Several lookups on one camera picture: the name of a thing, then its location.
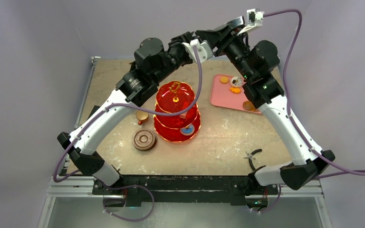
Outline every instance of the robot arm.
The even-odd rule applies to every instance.
[[[130,71],[117,83],[108,100],[80,128],[69,135],[62,133],[58,136],[64,149],[70,142],[78,139],[68,154],[79,170],[84,175],[95,176],[107,186],[121,182],[119,180],[122,176],[118,171],[96,152],[104,137],[132,112],[132,106],[141,106],[154,95],[159,83],[173,71],[185,64],[203,62],[212,55],[226,55],[245,79],[243,89],[246,97],[272,123],[292,158],[290,163],[274,167],[263,166],[250,173],[249,191],[270,184],[286,184],[298,190],[320,174],[327,167],[327,163],[311,153],[306,145],[302,145],[301,137],[286,116],[287,99],[284,91],[271,74],[273,68],[279,64],[276,46],[263,40],[250,50],[243,42],[242,31],[261,26],[263,12],[249,10],[247,15],[248,25],[245,25],[244,17],[238,17],[213,30],[195,31],[195,36],[192,32],[177,36],[171,40],[167,51],[157,38],[142,41],[134,53],[135,61]],[[193,46],[199,51],[199,59],[194,55]],[[310,139],[315,150],[333,161],[333,153],[323,151],[296,116],[292,114],[292,117]]]

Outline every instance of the white arm segment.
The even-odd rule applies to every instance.
[[[126,96],[120,91],[113,90],[111,95],[107,98],[104,104],[78,129],[74,130],[70,134],[70,141],[77,138],[77,135],[83,129],[86,124],[91,121],[100,111],[105,110],[110,104],[123,103],[128,104],[125,101]],[[134,109],[127,107],[113,107],[106,110],[106,113],[102,114],[89,128],[84,132],[80,139],[75,143],[74,147],[80,149],[81,154],[92,155],[101,141],[114,129],[119,122],[121,122],[128,114]],[[107,162],[101,167],[99,171],[93,174],[107,186],[113,185],[118,179],[119,174]]]
[[[261,105],[259,110],[264,116],[266,116],[278,135],[281,137],[289,151],[293,164],[304,165],[307,163],[307,160],[313,161],[316,159],[317,156],[308,150],[308,147],[304,144],[300,135],[293,127],[293,124],[290,122],[289,118],[286,117],[287,98],[285,96],[277,96],[271,101],[272,102],[270,104],[265,103]],[[322,148],[311,138],[293,111],[292,117],[315,150],[317,152],[321,152]],[[255,178],[261,186],[285,184],[280,175],[280,168],[289,164],[290,162],[276,166],[264,167],[255,173]]]

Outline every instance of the wooden tabletop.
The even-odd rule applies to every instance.
[[[81,124],[86,121],[94,105],[106,101],[116,83],[128,72],[132,60],[101,59],[97,63]],[[163,175],[247,175],[251,172],[245,152],[262,148],[255,155],[254,165],[277,165],[290,161],[289,153],[269,121],[260,114],[220,108],[209,102],[213,77],[216,74],[240,76],[228,60],[210,60],[202,65],[203,86],[198,100],[201,112],[201,129],[197,135],[183,143],[172,143],[158,137],[158,143],[150,152],[140,152],[132,144],[133,133],[140,128],[153,130],[153,116],[142,126],[137,124],[135,112],[127,116],[102,141],[97,152],[110,164],[120,168],[122,174]],[[273,75],[280,81],[279,71]],[[198,85],[198,67],[183,66],[161,85],[170,81],[188,83],[194,91]],[[155,96],[144,108],[154,109]],[[68,172],[75,170],[69,165]]]

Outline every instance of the gray floor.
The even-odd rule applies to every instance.
[[[117,212],[137,219],[150,209],[121,208]],[[314,198],[283,198],[260,216],[245,207],[226,203],[156,203],[153,214],[142,222],[126,222],[103,213],[102,199],[57,198],[49,228],[321,228]]]

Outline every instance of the metal frame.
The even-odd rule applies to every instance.
[[[82,100],[81,108],[77,116],[75,127],[78,127],[80,117],[85,106],[87,93],[90,87],[90,83],[93,78],[93,74],[97,65],[97,61],[101,57],[92,57],[92,69],[90,71],[88,83],[85,89],[85,94]],[[69,166],[69,155],[63,161],[63,171]],[[57,198],[103,198],[104,195],[93,195],[92,190],[94,187],[94,177],[86,176],[72,176],[61,183],[55,183],[53,180],[50,181],[47,198],[45,200],[41,217],[38,223],[38,228],[47,228],[52,210],[54,208]],[[319,180],[312,180],[299,190],[292,190],[286,185],[282,185],[282,198],[311,198],[313,197],[316,201],[318,214],[320,216],[321,224],[324,228],[332,228],[331,221],[328,215],[328,211],[324,201],[324,193],[321,188]],[[122,195],[105,195],[106,198],[122,199]],[[269,195],[270,198],[275,198],[277,195]],[[257,199],[262,198],[262,195],[250,195],[246,196],[246,199]]]

